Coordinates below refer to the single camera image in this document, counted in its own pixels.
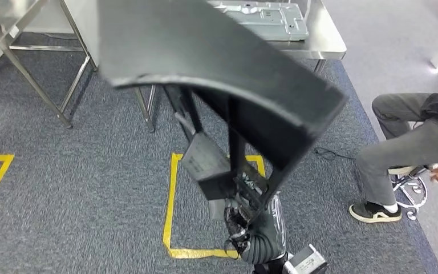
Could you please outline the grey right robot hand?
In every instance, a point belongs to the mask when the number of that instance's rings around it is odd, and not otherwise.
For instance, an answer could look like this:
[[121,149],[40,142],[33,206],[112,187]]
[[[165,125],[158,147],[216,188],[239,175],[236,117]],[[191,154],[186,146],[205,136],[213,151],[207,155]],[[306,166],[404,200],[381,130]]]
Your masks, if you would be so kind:
[[285,222],[278,184],[257,171],[226,173],[220,180],[225,206],[223,218],[227,242],[241,256],[260,253],[278,256],[285,252]]

